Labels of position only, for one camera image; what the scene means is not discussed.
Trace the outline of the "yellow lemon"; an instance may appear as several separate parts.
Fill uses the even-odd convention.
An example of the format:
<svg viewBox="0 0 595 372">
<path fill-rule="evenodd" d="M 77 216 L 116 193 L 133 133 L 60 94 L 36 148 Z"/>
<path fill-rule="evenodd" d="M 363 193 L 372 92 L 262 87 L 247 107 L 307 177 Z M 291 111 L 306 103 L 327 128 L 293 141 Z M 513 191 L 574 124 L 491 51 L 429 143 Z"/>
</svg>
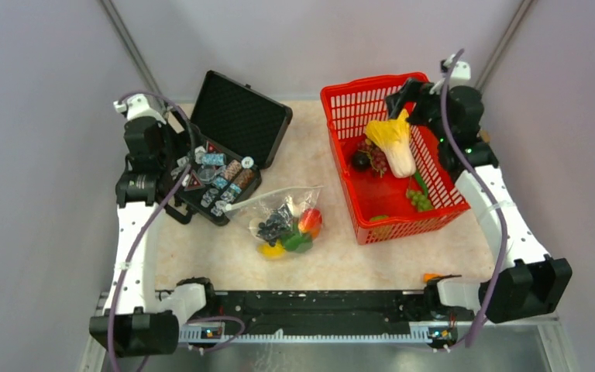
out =
<svg viewBox="0 0 595 372">
<path fill-rule="evenodd" d="M 287 253 L 280 243 L 275 244 L 274 246 L 267 243 L 262 244 L 258 247 L 257 251 L 268 260 L 280 259 Z"/>
</svg>

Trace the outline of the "clear zip top bag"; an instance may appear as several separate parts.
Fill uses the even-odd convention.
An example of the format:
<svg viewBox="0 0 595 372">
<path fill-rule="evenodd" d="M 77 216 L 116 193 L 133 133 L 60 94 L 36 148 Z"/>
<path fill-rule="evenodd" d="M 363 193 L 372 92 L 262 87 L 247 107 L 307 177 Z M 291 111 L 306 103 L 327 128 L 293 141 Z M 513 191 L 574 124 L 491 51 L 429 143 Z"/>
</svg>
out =
<svg viewBox="0 0 595 372">
<path fill-rule="evenodd" d="M 324 229 L 318 207 L 321 185 L 281 188 L 224 204 L 227 218 L 248 229 L 256 251 L 267 260 L 305 254 Z"/>
</svg>

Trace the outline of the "red tomato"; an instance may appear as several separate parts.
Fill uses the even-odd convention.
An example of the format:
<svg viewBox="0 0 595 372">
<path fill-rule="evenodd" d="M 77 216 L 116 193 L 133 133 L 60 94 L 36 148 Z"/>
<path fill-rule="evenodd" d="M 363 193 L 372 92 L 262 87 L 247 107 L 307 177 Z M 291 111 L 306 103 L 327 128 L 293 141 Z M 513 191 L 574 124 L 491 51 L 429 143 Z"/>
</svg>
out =
<svg viewBox="0 0 595 372">
<path fill-rule="evenodd" d="M 323 217 L 322 213 L 317 208 L 307 208 L 302 213 L 298 220 L 298 231 L 301 234 L 307 234 L 312 239 L 316 239 L 322 230 Z"/>
</svg>

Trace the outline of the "green bell pepper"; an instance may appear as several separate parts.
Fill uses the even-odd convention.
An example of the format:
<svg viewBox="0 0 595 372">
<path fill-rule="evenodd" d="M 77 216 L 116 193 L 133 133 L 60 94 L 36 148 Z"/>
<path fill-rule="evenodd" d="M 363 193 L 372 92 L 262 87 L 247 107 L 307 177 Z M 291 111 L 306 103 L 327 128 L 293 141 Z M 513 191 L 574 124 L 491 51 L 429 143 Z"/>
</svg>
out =
<svg viewBox="0 0 595 372">
<path fill-rule="evenodd" d="M 296 232 L 281 239 L 283 248 L 289 253 L 306 253 L 313 247 L 310 233 Z"/>
</svg>

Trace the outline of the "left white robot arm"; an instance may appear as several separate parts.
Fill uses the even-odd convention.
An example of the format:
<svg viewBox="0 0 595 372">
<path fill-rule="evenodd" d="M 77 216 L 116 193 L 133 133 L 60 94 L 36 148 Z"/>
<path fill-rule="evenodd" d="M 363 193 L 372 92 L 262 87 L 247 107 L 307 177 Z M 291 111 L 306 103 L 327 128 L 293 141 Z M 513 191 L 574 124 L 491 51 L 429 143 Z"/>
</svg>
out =
<svg viewBox="0 0 595 372">
<path fill-rule="evenodd" d="M 208 320 L 217 299 L 200 281 L 156 293 L 160 225 L 189 170 L 187 147 L 166 122 L 153 117 L 124 125 L 125 170 L 116 186 L 119 237 L 112 285 L 102 315 L 89 332 L 113 360 L 172 354 L 181 327 L 193 316 Z"/>
</svg>

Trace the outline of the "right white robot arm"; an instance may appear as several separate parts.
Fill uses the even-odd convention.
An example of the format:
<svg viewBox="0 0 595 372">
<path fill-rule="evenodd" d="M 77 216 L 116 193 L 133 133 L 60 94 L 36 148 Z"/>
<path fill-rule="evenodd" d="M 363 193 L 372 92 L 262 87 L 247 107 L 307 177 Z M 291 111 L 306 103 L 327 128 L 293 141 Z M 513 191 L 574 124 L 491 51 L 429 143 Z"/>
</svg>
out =
<svg viewBox="0 0 595 372">
<path fill-rule="evenodd" d="M 480 135 L 481 93 L 466 85 L 449 88 L 408 78 L 385 101 L 392 119 L 413 104 L 408 122 L 439 140 L 439 164 L 471 208 L 496 261 L 484 282 L 454 274 L 428 281 L 425 313 L 444 319 L 454 308 L 464 308 L 493 323 L 553 313 L 573 270 L 534 237 L 512 200 L 499 161 Z"/>
</svg>

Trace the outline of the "black grape bunch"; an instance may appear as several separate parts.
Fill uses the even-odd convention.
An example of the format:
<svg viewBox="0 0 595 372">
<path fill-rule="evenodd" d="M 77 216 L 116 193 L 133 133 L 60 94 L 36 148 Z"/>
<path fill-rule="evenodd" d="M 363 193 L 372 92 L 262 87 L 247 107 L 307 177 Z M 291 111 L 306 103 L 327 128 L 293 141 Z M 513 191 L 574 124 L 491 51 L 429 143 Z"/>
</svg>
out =
<svg viewBox="0 0 595 372">
<path fill-rule="evenodd" d="M 291 230 L 293 215 L 291 212 L 273 211 L 268 219 L 258 224 L 256 236 L 274 246 L 282 235 Z"/>
</svg>

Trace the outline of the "napa cabbage toy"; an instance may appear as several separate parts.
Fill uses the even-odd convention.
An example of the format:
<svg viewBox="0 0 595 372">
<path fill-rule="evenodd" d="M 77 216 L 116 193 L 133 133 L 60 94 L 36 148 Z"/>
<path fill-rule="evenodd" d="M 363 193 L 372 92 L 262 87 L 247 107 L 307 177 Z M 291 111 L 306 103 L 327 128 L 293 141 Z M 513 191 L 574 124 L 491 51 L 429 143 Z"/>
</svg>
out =
<svg viewBox="0 0 595 372">
<path fill-rule="evenodd" d="M 404 109 L 397 119 L 372 120 L 366 124 L 364 133 L 385 153 L 389 168 L 396 178 L 414 175 L 417 170 L 411 152 L 409 113 Z"/>
</svg>

